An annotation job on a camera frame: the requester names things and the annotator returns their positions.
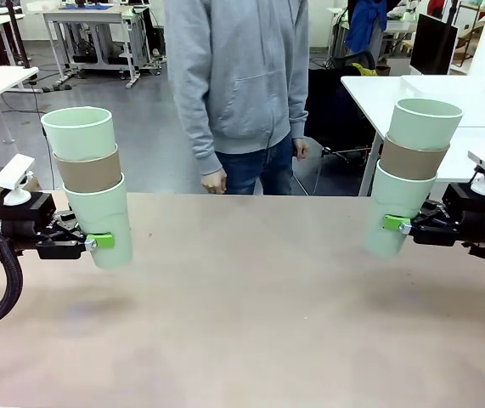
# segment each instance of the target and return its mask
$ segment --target person's left hand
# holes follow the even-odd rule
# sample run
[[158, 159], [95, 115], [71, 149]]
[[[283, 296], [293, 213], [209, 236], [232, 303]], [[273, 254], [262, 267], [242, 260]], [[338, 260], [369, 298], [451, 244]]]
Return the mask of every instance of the person's left hand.
[[299, 161], [306, 159], [310, 150], [310, 144], [305, 139], [293, 139], [293, 145], [296, 149], [296, 159]]

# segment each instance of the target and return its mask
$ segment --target brown cardboard sleeve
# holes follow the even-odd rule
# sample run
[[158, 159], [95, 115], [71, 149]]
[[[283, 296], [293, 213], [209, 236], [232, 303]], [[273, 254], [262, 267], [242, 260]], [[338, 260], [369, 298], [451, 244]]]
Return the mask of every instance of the brown cardboard sleeve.
[[90, 161], [66, 161], [54, 155], [65, 187], [75, 193], [95, 193], [111, 189], [121, 180], [118, 149], [107, 156]]
[[381, 155], [381, 168], [402, 179], [432, 179], [448, 149], [449, 145], [442, 150], [411, 150], [386, 138]]

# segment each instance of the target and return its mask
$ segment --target gray hoodie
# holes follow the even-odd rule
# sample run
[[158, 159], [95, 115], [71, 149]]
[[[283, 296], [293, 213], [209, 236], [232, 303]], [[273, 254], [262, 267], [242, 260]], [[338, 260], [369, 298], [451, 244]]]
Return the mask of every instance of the gray hoodie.
[[302, 138], [308, 0], [166, 0], [165, 11], [168, 76], [201, 174], [222, 167], [215, 151]]

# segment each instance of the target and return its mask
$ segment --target blue notebook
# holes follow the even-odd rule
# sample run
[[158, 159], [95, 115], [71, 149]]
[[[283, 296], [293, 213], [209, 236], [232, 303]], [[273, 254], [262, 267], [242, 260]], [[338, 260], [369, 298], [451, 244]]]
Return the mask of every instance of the blue notebook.
[[85, 7], [78, 7], [77, 4], [66, 4], [59, 7], [59, 10], [107, 10], [114, 4], [86, 4]]

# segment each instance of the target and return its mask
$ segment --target office chair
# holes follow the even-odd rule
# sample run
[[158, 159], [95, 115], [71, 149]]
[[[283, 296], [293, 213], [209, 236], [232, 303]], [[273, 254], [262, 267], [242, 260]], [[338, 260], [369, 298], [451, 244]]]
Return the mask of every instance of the office chair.
[[308, 119], [304, 134], [318, 142], [322, 150], [312, 192], [309, 193], [299, 178], [294, 175], [295, 181], [307, 196], [313, 196], [318, 189], [326, 156], [336, 155], [350, 162], [346, 154], [354, 152], [364, 154], [370, 151], [374, 140], [374, 128], [341, 83], [341, 78], [344, 76], [361, 75], [356, 67], [349, 65], [353, 62], [365, 68], [375, 68], [372, 54], [369, 51], [363, 51], [334, 58], [332, 60], [334, 68], [308, 72], [308, 99], [305, 108], [308, 111]]

